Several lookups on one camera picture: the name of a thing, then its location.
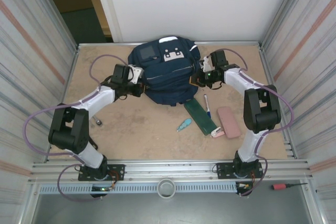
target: red screwdriver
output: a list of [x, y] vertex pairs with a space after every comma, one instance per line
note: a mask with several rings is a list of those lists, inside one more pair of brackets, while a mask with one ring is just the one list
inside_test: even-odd
[[271, 188], [273, 190], [284, 190], [286, 188], [292, 187], [292, 186], [300, 186], [300, 185], [306, 185], [308, 183], [302, 183], [302, 184], [274, 184], [271, 185]]

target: pink case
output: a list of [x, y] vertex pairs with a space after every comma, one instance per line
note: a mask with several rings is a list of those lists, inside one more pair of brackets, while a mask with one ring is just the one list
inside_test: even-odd
[[235, 138], [241, 135], [238, 123], [230, 107], [220, 107], [217, 109], [222, 129], [227, 138]]

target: white patch on backpack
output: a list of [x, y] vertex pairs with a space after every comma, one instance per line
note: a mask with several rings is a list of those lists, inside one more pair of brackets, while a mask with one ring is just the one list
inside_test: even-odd
[[165, 50], [164, 57], [163, 57], [164, 61], [175, 60], [178, 58], [184, 58], [183, 53], [179, 51], [178, 48], [175, 48], [175, 51], [173, 52], [168, 52], [168, 49]]

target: wooden platform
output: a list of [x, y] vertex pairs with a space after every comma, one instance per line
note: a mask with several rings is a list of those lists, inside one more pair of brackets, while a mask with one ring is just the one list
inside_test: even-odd
[[[88, 75], [89, 66], [99, 55], [113, 54], [127, 61], [133, 46], [84, 46], [79, 57], [68, 90], [66, 102], [74, 102], [84, 97], [96, 87]], [[201, 56], [219, 49], [219, 46], [199, 46]], [[256, 81], [267, 83], [263, 66], [256, 46], [230, 46], [246, 59], [247, 74]], [[230, 63], [243, 66], [233, 53], [226, 53]], [[102, 58], [95, 64], [93, 75], [99, 80], [113, 73], [119, 63], [112, 58]], [[211, 138], [204, 136], [196, 123], [181, 132], [176, 128], [190, 118], [182, 105], [170, 107], [158, 105], [146, 95], [140, 98], [129, 96], [125, 101], [118, 100], [105, 107], [97, 117], [102, 120], [99, 127], [91, 120], [90, 135], [99, 146], [99, 151], [109, 159], [232, 159], [241, 146], [246, 128], [243, 121], [243, 97], [232, 87], [223, 85], [220, 90], [199, 88], [196, 99], [205, 108], [203, 94], [207, 94], [213, 121], [220, 126], [217, 108], [229, 106], [238, 121], [242, 136], [227, 139], [225, 136]], [[282, 133], [269, 135], [260, 154], [266, 158], [287, 158]]]

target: vent grille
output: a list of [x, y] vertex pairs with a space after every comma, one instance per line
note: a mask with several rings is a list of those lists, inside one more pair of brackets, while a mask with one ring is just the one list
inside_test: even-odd
[[[93, 184], [63, 184], [61, 190], [65, 194], [100, 194], [101, 191], [91, 191]], [[177, 193], [236, 193], [235, 182], [194, 182], [175, 183]], [[109, 187], [109, 185], [95, 184], [95, 186]], [[156, 193], [157, 183], [117, 183], [114, 190], [104, 193], [110, 194], [148, 194]], [[42, 185], [40, 194], [59, 194], [57, 185]]]

